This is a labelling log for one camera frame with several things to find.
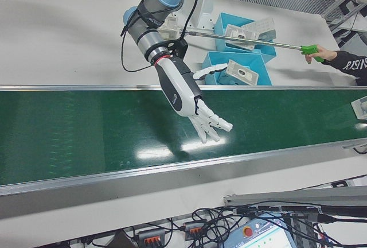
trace conveyor belt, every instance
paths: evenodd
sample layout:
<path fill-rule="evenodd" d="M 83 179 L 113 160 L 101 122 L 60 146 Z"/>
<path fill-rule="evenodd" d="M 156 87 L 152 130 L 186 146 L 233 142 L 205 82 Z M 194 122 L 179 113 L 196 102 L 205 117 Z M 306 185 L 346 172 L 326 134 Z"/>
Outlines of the conveyor belt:
<path fill-rule="evenodd" d="M 201 145 L 161 91 L 0 92 L 0 185 L 367 137 L 350 102 L 366 89 L 207 90 L 233 123 Z"/>

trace reacher grabber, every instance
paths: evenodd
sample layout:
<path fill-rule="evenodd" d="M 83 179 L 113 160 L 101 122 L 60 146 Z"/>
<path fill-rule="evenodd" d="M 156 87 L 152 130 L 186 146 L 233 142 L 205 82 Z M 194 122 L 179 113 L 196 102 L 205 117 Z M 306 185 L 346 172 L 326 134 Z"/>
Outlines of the reacher grabber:
<path fill-rule="evenodd" d="M 200 32 L 194 32 L 189 31 L 186 32 L 186 34 L 190 36 L 195 37 L 211 37 L 211 38 L 217 38 L 219 40 L 231 40 L 231 41 L 237 41 L 242 44 L 258 44 L 258 45 L 268 45 L 268 46 L 274 46 L 274 47 L 282 47 L 287 49 L 293 49 L 293 50 L 299 50 L 303 55 L 309 55 L 313 53 L 319 52 L 317 50 L 317 45 L 310 45 L 310 46 L 295 46 L 295 45 L 288 45 L 288 44 L 282 44 L 282 43 L 276 43 L 276 42 L 269 42 L 269 41 L 260 41 L 260 40 L 249 40 L 247 38 L 241 38 L 241 37 L 228 37 L 228 36 L 221 36 L 219 34 L 207 34 L 207 33 L 200 33 Z M 321 57 L 315 57 L 314 58 L 319 63 L 323 62 L 324 59 Z"/>

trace blue plastic bin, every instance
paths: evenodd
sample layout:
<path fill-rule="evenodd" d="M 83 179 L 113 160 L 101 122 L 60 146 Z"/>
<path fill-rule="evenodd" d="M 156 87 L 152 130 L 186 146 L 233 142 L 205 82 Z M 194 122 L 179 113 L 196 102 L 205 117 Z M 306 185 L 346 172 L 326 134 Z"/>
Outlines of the blue plastic bin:
<path fill-rule="evenodd" d="M 254 53 L 233 53 L 233 52 L 208 52 L 206 58 L 202 64 L 202 68 L 211 67 L 213 65 L 228 63 L 229 60 L 234 60 L 235 62 L 249 67 L 251 70 L 259 74 L 257 80 L 258 86 L 271 86 L 271 81 L 269 78 L 268 71 L 266 70 L 263 57 L 260 54 Z M 214 74 L 209 74 L 205 78 L 205 84 L 217 85 L 218 77 L 220 72 L 215 72 Z"/>
<path fill-rule="evenodd" d="M 214 26 L 214 33 L 220 34 L 221 36 L 225 33 L 225 28 L 228 24 L 236 25 L 236 26 L 242 26 L 245 24 L 248 24 L 250 22 L 253 22 L 254 20 L 249 20 L 247 18 L 238 17 L 236 15 L 226 14 L 226 13 L 220 13 L 218 20 Z M 239 52 L 239 53 L 257 53 L 261 54 L 264 62 L 267 63 L 272 58 L 276 56 L 275 48 L 272 46 L 266 46 L 266 45 L 256 45 L 253 51 L 248 51 L 245 49 L 240 49 L 238 47 L 235 47 L 234 45 L 227 45 L 225 43 L 225 40 L 218 40 L 216 39 L 216 47 L 217 51 L 220 52 Z"/>

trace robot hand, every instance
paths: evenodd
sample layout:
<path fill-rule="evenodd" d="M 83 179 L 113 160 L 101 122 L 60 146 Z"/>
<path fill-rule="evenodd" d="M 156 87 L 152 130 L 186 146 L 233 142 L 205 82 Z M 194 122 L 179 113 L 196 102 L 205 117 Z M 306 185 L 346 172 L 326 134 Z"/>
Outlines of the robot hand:
<path fill-rule="evenodd" d="M 201 90 L 193 79 L 193 73 L 180 58 L 161 57 L 154 66 L 167 100 L 177 114 L 190 119 L 202 143 L 206 143 L 207 134 L 216 142 L 219 141 L 220 137 L 214 127 L 225 131 L 232 129 L 231 123 L 218 117 L 206 106 Z"/>
<path fill-rule="evenodd" d="M 196 71 L 193 75 L 194 80 L 204 80 L 207 74 L 214 74 L 215 72 L 221 72 L 228 67 L 227 63 L 217 64 L 202 70 Z"/>

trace cable connector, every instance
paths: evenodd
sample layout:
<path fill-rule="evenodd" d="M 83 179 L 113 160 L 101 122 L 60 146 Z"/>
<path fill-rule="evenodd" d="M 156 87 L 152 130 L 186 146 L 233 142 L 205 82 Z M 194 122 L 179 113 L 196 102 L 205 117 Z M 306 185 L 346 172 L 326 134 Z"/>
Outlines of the cable connector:
<path fill-rule="evenodd" d="M 185 228 L 185 241 L 191 241 L 198 237 L 202 232 L 202 227 L 205 222 L 206 219 L 203 219 L 202 222 L 191 221 L 184 223 L 183 227 Z"/>
<path fill-rule="evenodd" d="M 165 245 L 165 231 L 163 229 L 140 231 L 138 236 L 139 248 L 160 248 Z"/>

